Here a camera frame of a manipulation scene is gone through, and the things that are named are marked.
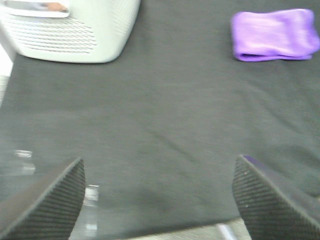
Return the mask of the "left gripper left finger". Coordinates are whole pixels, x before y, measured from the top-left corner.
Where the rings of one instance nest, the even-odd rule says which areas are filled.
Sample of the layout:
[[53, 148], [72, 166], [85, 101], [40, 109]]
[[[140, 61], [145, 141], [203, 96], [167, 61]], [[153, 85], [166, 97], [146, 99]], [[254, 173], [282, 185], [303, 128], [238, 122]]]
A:
[[83, 159], [64, 161], [30, 187], [0, 203], [0, 238], [67, 240], [84, 197]]

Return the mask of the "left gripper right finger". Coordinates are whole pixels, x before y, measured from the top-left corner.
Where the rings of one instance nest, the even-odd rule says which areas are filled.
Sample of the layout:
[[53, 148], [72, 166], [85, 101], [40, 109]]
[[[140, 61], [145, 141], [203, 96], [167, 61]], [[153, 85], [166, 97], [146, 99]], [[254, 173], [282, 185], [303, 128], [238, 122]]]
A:
[[320, 202], [246, 155], [235, 161], [232, 193], [253, 240], [318, 240]]

